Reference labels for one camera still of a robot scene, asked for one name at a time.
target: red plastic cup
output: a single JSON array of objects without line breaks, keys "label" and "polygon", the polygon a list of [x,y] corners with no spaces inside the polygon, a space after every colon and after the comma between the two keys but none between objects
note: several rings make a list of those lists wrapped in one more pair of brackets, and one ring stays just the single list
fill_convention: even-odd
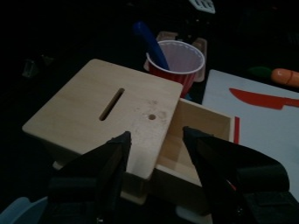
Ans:
[{"label": "red plastic cup", "polygon": [[182,83],[182,98],[185,98],[193,87],[195,75],[205,65],[205,56],[195,46],[178,40],[159,41],[159,46],[162,47],[170,70],[159,67],[147,53],[150,74]]}]

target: blue object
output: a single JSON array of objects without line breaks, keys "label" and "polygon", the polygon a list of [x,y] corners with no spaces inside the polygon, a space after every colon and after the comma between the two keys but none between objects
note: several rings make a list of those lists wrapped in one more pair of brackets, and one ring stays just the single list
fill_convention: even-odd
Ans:
[{"label": "blue object", "polygon": [[139,21],[134,24],[135,35],[141,35],[147,43],[149,54],[154,63],[163,69],[170,70],[169,63],[165,57],[163,50],[155,39],[155,35],[150,31],[146,23]]}]

